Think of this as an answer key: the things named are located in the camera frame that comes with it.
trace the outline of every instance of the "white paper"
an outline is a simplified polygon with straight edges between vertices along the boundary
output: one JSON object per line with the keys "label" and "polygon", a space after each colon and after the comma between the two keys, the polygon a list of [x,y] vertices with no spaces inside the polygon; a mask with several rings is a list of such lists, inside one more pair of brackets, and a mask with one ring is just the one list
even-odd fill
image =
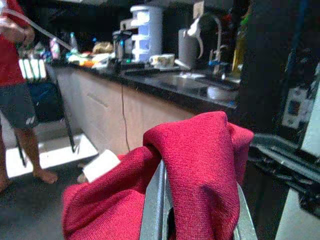
{"label": "white paper", "polygon": [[95,160],[83,168],[83,173],[92,183],[97,178],[114,169],[120,163],[119,158],[110,150],[105,150]]}

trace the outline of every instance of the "bag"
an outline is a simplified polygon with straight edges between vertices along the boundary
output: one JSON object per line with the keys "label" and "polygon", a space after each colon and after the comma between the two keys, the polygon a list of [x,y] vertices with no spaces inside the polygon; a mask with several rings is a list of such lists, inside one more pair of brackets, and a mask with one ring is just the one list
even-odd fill
{"label": "bag", "polygon": [[62,98],[54,83],[39,82],[27,85],[39,123],[59,121],[65,117]]}

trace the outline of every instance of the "gray floor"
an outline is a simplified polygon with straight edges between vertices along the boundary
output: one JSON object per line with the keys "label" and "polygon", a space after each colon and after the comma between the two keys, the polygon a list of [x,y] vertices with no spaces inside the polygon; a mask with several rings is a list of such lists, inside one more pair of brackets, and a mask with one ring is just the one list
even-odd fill
{"label": "gray floor", "polygon": [[45,184],[29,174],[14,179],[14,183],[0,193],[0,240],[64,239],[62,193],[76,183],[81,169],[71,163],[53,170],[59,177],[56,184]]}

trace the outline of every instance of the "gray shorts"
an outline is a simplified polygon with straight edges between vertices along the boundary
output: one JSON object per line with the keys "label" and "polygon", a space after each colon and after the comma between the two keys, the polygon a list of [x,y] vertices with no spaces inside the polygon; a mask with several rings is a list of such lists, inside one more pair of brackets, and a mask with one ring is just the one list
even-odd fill
{"label": "gray shorts", "polygon": [[0,111],[12,128],[31,129],[38,125],[26,83],[0,86]]}

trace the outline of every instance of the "mug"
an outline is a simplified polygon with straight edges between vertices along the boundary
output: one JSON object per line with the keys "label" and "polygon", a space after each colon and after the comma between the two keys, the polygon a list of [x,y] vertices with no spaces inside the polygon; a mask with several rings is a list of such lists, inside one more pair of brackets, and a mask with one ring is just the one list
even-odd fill
{"label": "mug", "polygon": [[150,57],[149,62],[152,66],[156,68],[170,68],[175,64],[174,54],[162,54],[153,55]]}

